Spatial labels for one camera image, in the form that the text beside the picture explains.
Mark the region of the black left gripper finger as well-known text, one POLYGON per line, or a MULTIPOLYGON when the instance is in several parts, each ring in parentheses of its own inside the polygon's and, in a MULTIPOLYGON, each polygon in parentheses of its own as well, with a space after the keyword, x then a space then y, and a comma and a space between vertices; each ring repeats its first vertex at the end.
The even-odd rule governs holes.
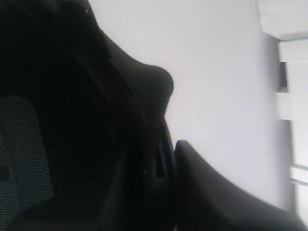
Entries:
POLYGON ((278 209, 228 181, 187 142, 178 141, 179 231, 306 231, 294 214, 278 209))

